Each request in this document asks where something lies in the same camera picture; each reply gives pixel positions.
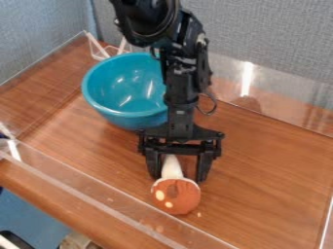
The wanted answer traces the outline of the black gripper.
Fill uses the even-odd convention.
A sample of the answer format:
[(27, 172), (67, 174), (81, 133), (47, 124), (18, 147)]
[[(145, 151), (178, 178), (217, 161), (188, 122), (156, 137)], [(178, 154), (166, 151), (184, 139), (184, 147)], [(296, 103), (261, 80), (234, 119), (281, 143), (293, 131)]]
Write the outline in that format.
[(169, 135), (168, 126), (142, 129), (138, 131), (138, 151), (146, 157), (148, 169), (152, 177), (162, 177), (162, 155), (197, 156), (198, 184), (206, 181), (213, 162), (221, 156), (221, 141), (225, 134), (221, 131), (194, 125), (188, 137)]

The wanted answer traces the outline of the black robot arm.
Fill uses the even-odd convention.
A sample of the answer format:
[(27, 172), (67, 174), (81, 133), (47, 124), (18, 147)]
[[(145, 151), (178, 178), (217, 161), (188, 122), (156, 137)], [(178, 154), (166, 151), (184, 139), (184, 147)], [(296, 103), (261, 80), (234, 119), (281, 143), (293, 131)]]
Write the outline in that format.
[(194, 123), (200, 95), (212, 85), (209, 43), (204, 24), (181, 5), (181, 0), (110, 0), (126, 41), (148, 48), (161, 63), (166, 85), (168, 118), (140, 132), (138, 150), (149, 172), (162, 177), (162, 160), (169, 154), (194, 156), (198, 183), (208, 179), (221, 156), (225, 134)]

